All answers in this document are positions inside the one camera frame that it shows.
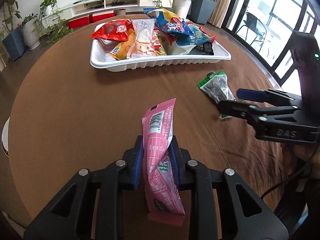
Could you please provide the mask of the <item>person's right hand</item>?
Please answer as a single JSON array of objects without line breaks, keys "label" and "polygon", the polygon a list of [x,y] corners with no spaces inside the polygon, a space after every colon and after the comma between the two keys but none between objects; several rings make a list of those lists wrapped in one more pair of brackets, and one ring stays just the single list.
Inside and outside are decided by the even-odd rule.
[{"label": "person's right hand", "polygon": [[287,175],[291,174],[298,159],[310,160],[312,164],[312,176],[319,179],[319,146],[281,144],[283,154],[283,167]]}]

